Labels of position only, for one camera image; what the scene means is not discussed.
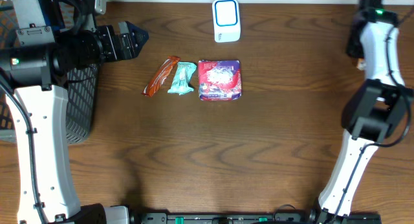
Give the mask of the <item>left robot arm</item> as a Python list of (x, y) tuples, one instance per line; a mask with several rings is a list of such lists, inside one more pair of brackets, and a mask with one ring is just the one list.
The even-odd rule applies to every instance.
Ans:
[(1, 51), (1, 89), (12, 114), (20, 173), (18, 223), (139, 223), (125, 205), (81, 205), (69, 162), (73, 70), (136, 58), (148, 33), (98, 26), (107, 0), (12, 0), (18, 47)]

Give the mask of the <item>red purple snack bag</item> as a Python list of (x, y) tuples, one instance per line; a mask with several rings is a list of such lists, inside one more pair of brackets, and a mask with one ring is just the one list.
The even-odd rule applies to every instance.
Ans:
[(239, 60), (201, 60), (197, 66), (199, 98), (204, 101), (236, 100), (242, 95)]

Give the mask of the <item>orange brown snack bar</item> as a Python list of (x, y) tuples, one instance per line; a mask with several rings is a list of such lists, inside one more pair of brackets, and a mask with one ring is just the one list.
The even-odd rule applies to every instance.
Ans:
[(169, 56), (160, 66), (155, 75), (150, 79), (149, 83), (145, 86), (142, 94), (144, 96), (152, 97), (155, 93), (157, 93), (178, 62), (180, 62), (179, 57)]

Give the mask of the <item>orange juice carton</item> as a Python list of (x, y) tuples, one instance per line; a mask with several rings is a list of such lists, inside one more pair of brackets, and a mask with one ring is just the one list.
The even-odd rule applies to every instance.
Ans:
[(366, 67), (365, 60), (363, 58), (357, 59), (356, 68), (359, 69), (360, 71), (364, 71), (365, 67)]

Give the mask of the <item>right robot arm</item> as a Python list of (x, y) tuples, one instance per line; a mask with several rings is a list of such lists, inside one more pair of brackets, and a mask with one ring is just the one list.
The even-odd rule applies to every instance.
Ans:
[(382, 0), (359, 0), (346, 53), (365, 80), (343, 109), (342, 148), (308, 223), (380, 223), (376, 214), (353, 215), (351, 205), (372, 156), (401, 142), (411, 124), (413, 90), (405, 86), (397, 54), (402, 23)]

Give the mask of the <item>teal snack packet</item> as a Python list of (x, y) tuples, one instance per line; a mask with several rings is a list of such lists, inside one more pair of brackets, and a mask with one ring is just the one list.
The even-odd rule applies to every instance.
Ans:
[(194, 91), (194, 88), (190, 85), (190, 81), (196, 69), (197, 66), (194, 63), (178, 62), (177, 70), (168, 93), (185, 95)]

